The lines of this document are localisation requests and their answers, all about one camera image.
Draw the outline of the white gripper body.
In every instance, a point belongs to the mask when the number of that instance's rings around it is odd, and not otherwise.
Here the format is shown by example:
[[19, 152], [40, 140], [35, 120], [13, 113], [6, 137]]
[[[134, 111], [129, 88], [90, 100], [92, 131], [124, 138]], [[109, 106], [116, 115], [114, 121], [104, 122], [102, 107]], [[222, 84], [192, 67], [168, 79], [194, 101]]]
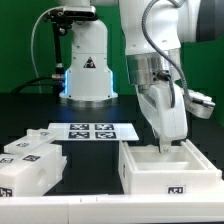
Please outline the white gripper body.
[[171, 91], [166, 83], [151, 85], [146, 94], [137, 94], [142, 114], [162, 141], [184, 139], [187, 120], [182, 91], [174, 85], [175, 105], [171, 107]]

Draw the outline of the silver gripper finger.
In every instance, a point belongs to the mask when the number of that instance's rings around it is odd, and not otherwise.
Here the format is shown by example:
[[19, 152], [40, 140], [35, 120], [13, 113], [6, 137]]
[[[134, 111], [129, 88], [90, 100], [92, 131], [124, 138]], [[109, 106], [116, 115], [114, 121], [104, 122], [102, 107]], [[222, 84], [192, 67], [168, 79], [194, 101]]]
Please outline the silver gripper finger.
[[170, 141], [159, 140], [159, 152], [160, 153], [168, 153], [171, 149]]

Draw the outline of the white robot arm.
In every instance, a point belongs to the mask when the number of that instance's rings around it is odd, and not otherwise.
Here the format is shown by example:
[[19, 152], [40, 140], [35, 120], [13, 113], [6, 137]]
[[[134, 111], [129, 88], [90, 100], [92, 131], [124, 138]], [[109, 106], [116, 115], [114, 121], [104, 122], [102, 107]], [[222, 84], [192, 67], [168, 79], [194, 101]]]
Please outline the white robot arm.
[[114, 97], [107, 67], [107, 28], [98, 6], [116, 5], [125, 37], [129, 82], [150, 123], [159, 149], [187, 136], [186, 113], [208, 118], [209, 97], [187, 87], [181, 68], [184, 42], [205, 42], [224, 34], [224, 0], [57, 0], [60, 29], [73, 31], [72, 62], [65, 73], [65, 93], [72, 101]]

